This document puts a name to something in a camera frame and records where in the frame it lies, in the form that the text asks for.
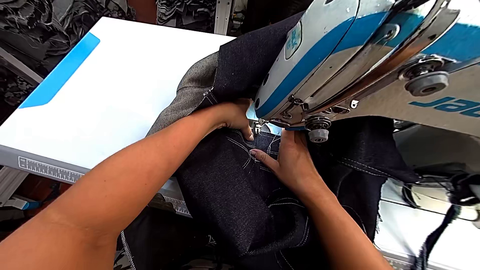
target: metal frame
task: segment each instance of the metal frame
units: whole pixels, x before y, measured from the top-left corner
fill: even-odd
[[[12,197],[27,175],[27,172],[10,167],[3,167],[0,170],[0,207]]]
[[[33,86],[39,85],[43,78],[36,74],[33,70],[28,68],[20,60],[16,59],[13,55],[9,54],[6,50],[0,47],[0,65],[5,66],[13,73],[22,77],[25,81]]]
[[[214,34],[226,35],[235,0],[217,0]]]

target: hand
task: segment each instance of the hand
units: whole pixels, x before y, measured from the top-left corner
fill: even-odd
[[[305,135],[300,131],[283,130],[278,160],[258,149],[252,149],[250,153],[300,199],[315,190],[318,184],[324,185],[308,152]]]
[[[251,104],[251,99],[240,98],[234,102],[222,102],[207,108],[207,110],[211,110],[216,119],[210,132],[222,127],[240,129],[245,139],[253,141],[252,129],[246,114]]]

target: fabric pile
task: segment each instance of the fabric pile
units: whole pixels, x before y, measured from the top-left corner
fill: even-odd
[[[157,0],[157,24],[213,33],[216,0]]]
[[[102,16],[134,20],[135,11],[127,0],[0,0],[0,47],[45,77]],[[18,105],[33,87],[0,72],[0,95]]]

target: stitched seam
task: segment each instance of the stitched seam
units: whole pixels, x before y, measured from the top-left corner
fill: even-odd
[[[215,96],[213,95],[212,90],[213,90],[213,86],[212,86],[212,88],[211,88],[208,92],[209,92],[210,95],[212,96],[213,100],[215,100],[215,102],[218,103],[218,100],[217,100],[217,99],[215,98]]]
[[[294,201],[296,201],[296,202],[299,202],[298,200],[295,200],[294,198],[289,198],[289,197],[288,197],[288,198],[280,198],[280,199],[276,199],[276,200],[275,200],[275,201],[273,201],[272,203],[276,203],[276,202],[279,202],[279,201],[281,201],[281,200],[287,200],[287,199],[288,199],[288,200],[294,200]]]
[[[290,263],[287,261],[287,259],[285,259],[285,256],[283,256],[281,250],[280,250],[280,255],[282,255],[283,259],[285,260],[285,262],[287,262],[288,266],[290,266],[290,268],[292,268],[292,270],[294,270],[293,267],[290,265]]]
[[[342,178],[342,179],[340,180],[340,183],[338,183],[338,188],[336,189],[336,197],[338,197],[338,193],[340,192],[340,186],[342,185],[343,180],[344,180],[344,178]]]
[[[279,188],[277,188],[276,190],[272,191],[272,193],[270,193],[270,195],[267,196],[267,200],[268,200],[268,198],[269,198],[273,193],[275,193],[275,191],[280,190],[280,189],[282,189],[282,188],[279,187]]]
[[[268,208],[270,208],[271,206],[274,206],[274,205],[283,205],[283,204],[294,204],[294,205],[300,206],[301,208],[305,208],[305,207],[301,206],[300,204],[296,204],[296,203],[274,203],[274,204],[269,205]]]
[[[133,263],[132,254],[130,253],[130,249],[128,248],[127,239],[125,238],[125,233],[123,231],[121,231],[120,237],[123,247],[125,248],[125,254],[127,255],[128,261],[130,262],[130,266],[132,267],[132,270],[136,270],[135,264]]]
[[[303,239],[305,238],[305,233],[307,232],[307,225],[308,225],[308,216],[307,216],[307,221],[305,222],[305,229],[303,230],[303,236],[301,238],[301,241],[298,245],[296,245],[295,247],[298,247],[301,245],[301,243],[303,243]]]
[[[281,265],[280,262],[278,261],[278,258],[276,257],[276,252],[275,252],[274,254],[275,254],[276,263],[278,264],[278,266],[280,267],[280,269],[283,269],[282,265]]]
[[[352,209],[352,211],[355,213],[355,215],[357,215],[357,217],[359,218],[360,222],[361,222],[361,226],[363,227],[362,230],[365,234],[367,234],[367,229],[365,228],[365,225],[363,224],[363,220],[361,219],[361,217],[357,214],[357,212],[355,211],[355,209],[353,209],[352,207],[348,206],[348,205],[343,205],[341,204],[341,206],[343,207],[348,207],[350,209]]]
[[[305,242],[307,242],[308,239],[308,233],[310,232],[310,227],[307,229],[307,235],[305,236],[305,239],[300,243],[300,245],[303,245]]]
[[[356,170],[359,170],[359,171],[361,171],[361,172],[366,172],[366,173],[371,174],[371,175],[376,175],[376,176],[385,177],[385,175],[379,175],[379,174],[371,173],[371,172],[368,172],[368,171],[366,171],[366,170],[362,170],[362,169],[360,169],[360,168],[357,168],[357,167],[355,167],[355,166],[353,166],[353,165],[351,165],[351,164],[347,164],[347,163],[341,162],[341,161],[339,161],[339,160],[337,160],[337,161],[340,162],[340,163],[343,163],[343,164],[345,164],[345,165],[347,165],[347,166],[349,166],[349,167],[352,167],[352,168],[354,168],[354,169],[356,169]]]
[[[251,159],[250,152],[247,150],[247,148],[245,148],[245,146],[241,145],[240,143],[236,142],[235,140],[233,140],[233,139],[231,139],[231,138],[229,138],[229,137],[226,137],[226,138],[227,138],[227,140],[229,140],[230,142],[232,142],[232,143],[240,146],[241,148],[243,148],[243,150],[247,151],[247,153],[248,153],[248,159],[247,159],[247,161],[245,161],[245,163],[244,163],[243,166],[242,166],[242,169],[245,169],[245,168],[247,167],[248,163],[250,163],[250,159]]]
[[[256,146],[247,144],[247,142],[245,141],[245,138],[243,137],[243,134],[242,134],[240,131],[238,131],[238,130],[236,130],[236,129],[232,129],[232,131],[233,131],[233,132],[236,132],[236,133],[238,133],[238,134],[240,135],[240,137],[242,138],[244,144],[246,144],[247,146],[250,146],[251,148],[257,148]]]
[[[247,149],[245,146],[241,145],[239,142],[235,141],[234,139],[232,139],[232,138],[230,138],[230,137],[227,137],[227,140],[229,140],[230,142],[232,142],[232,143],[240,146],[243,150],[245,150],[247,153],[250,154],[250,152],[248,151],[248,149]]]
[[[272,138],[274,138],[274,137],[271,137],[271,136],[267,136],[267,135],[264,135],[264,134],[260,134],[260,133],[259,133],[259,134],[257,134],[257,135],[259,135],[259,136],[265,136],[265,137],[269,137],[270,139],[272,139]]]
[[[367,168],[370,168],[370,169],[372,169],[372,170],[375,170],[375,171],[377,171],[377,172],[379,172],[379,173],[383,173],[383,174],[385,174],[385,175],[387,175],[387,176],[390,176],[390,178],[394,178],[394,179],[395,179],[395,177],[387,174],[386,172],[377,170],[377,169],[375,169],[375,168],[372,168],[372,167],[370,167],[370,166],[367,166],[367,165],[365,165],[365,164],[362,164],[362,163],[357,162],[357,161],[354,161],[354,160],[349,160],[349,161],[354,162],[354,163],[356,163],[356,164],[360,164],[360,165],[362,165],[362,166],[365,166],[365,167],[367,167]]]

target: white thread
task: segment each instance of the white thread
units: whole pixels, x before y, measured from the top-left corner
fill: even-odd
[[[210,104],[212,104],[212,105],[213,105],[213,102],[212,102],[212,101],[211,101],[211,100],[208,98],[208,96],[207,96],[207,95],[205,95],[205,97],[208,99],[208,101],[210,102]]]
[[[232,142],[232,143],[240,146],[241,148],[243,148],[243,150],[247,151],[247,153],[250,155],[250,152],[248,151],[248,149],[247,149],[245,146],[241,145],[239,142],[235,141],[234,139],[232,139],[232,138],[230,138],[230,137],[227,137],[227,139],[228,139],[230,142]]]
[[[296,202],[298,202],[298,203],[299,203],[299,201],[298,201],[298,200],[295,200],[294,198],[280,198],[280,199],[276,199],[276,200],[275,200],[275,201],[273,201],[272,203],[276,203],[276,202],[279,202],[279,201],[281,201],[281,200],[286,200],[286,199],[289,199],[289,200],[294,200],[294,201],[296,201]]]
[[[357,161],[354,161],[354,160],[349,160],[349,161],[351,161],[351,162],[355,162],[356,164],[360,164],[360,165],[362,165],[362,166],[365,166],[365,167],[367,167],[367,168],[370,168],[370,169],[372,169],[372,170],[375,170],[375,171],[377,171],[377,172],[380,172],[380,173],[386,174],[387,176],[390,176],[390,178],[394,178],[394,179],[395,179],[395,177],[393,177],[393,176],[391,176],[391,175],[387,174],[386,172],[383,172],[383,171],[377,170],[377,169],[375,169],[375,168],[372,168],[372,167],[370,167],[370,166],[367,166],[367,165],[365,165],[365,164],[362,164],[362,163],[360,163],[360,162],[357,162]]]
[[[280,264],[280,262],[278,261],[278,258],[276,257],[276,252],[274,253],[275,254],[275,259],[276,259],[276,263],[278,264],[278,266],[283,269],[282,265]]]
[[[308,233],[309,233],[309,232],[310,232],[310,227],[308,227],[308,229],[307,229],[307,236],[306,236],[305,239],[300,243],[300,245],[303,245],[303,244],[307,241],[307,239],[308,239]]]
[[[363,224],[363,220],[361,219],[361,217],[357,214],[357,212],[355,211],[355,209],[353,209],[352,207],[348,206],[348,205],[343,205],[341,204],[341,206],[343,207],[348,207],[350,209],[352,209],[352,211],[355,213],[355,215],[357,215],[357,217],[359,218],[360,220],[360,223],[361,223],[361,226],[363,227],[362,230],[365,234],[367,234],[367,229],[365,228],[365,225]]]
[[[283,256],[281,250],[280,250],[280,255],[282,255],[283,259],[285,260],[285,262],[287,262],[288,266],[290,266],[290,268],[292,268],[292,270],[294,270],[293,267],[290,265],[290,263],[287,261],[287,259],[285,259],[285,256]]]
[[[212,93],[212,90],[208,91],[210,93],[210,95],[212,96],[213,100],[215,100],[216,103],[218,103],[217,99],[215,98],[215,96],[213,95]]]
[[[125,254],[127,255],[128,261],[130,262],[130,266],[132,267],[132,270],[136,270],[135,264],[133,263],[132,254],[130,253],[130,249],[128,248],[127,239],[125,238],[125,233],[123,231],[121,231],[120,237],[121,237],[121,242],[123,244],[123,248],[125,249]]]
[[[294,204],[294,205],[300,206],[301,208],[305,208],[305,207],[301,206],[300,204],[296,204],[296,203],[274,203],[274,204],[269,205],[268,208],[270,208],[271,206],[274,206],[274,205],[283,205],[283,204]]]
[[[356,170],[359,170],[359,171],[362,171],[362,172],[366,172],[366,173],[371,174],[371,175],[376,175],[376,176],[385,177],[385,175],[379,175],[379,174],[371,173],[371,172],[368,172],[368,171],[366,171],[366,170],[362,170],[362,169],[360,169],[360,168],[357,168],[357,167],[355,167],[355,166],[353,166],[353,165],[351,165],[351,164],[347,164],[347,163],[341,162],[341,161],[339,161],[339,160],[337,160],[337,161],[340,162],[340,163],[343,163],[343,164],[345,164],[345,165],[347,165],[347,166],[349,166],[349,167],[352,167],[352,168],[354,168],[354,169],[356,169]]]
[[[247,142],[245,141],[245,138],[243,137],[243,134],[242,134],[240,131],[238,131],[238,130],[236,130],[236,129],[232,129],[232,131],[234,131],[234,132],[236,132],[236,133],[238,133],[238,134],[240,135],[240,137],[242,138],[244,144],[246,144],[247,146],[250,146],[251,148],[257,148],[256,146],[247,144]]]
[[[268,200],[268,198],[269,198],[275,191],[277,191],[277,190],[279,190],[279,189],[282,189],[282,188],[279,187],[279,188],[277,188],[276,190],[272,191],[272,193],[270,193],[270,195],[267,196],[267,200]]]
[[[305,229],[303,230],[303,236],[301,238],[301,241],[298,245],[296,245],[295,247],[298,247],[300,246],[302,243],[303,243],[303,239],[305,238],[305,233],[307,232],[307,227],[308,227],[308,216],[307,216],[307,221],[305,222]]]
[[[232,142],[232,143],[240,146],[241,148],[243,148],[243,150],[247,151],[247,153],[248,153],[248,160],[247,160],[247,161],[243,164],[243,166],[242,166],[242,169],[245,169],[245,168],[247,167],[248,163],[250,163],[250,159],[252,158],[251,155],[250,155],[250,152],[247,150],[247,148],[245,148],[245,146],[241,145],[240,143],[236,142],[235,140],[233,140],[233,139],[231,139],[231,138],[229,138],[229,137],[226,137],[226,138],[227,138],[227,140],[229,140],[230,142]]]

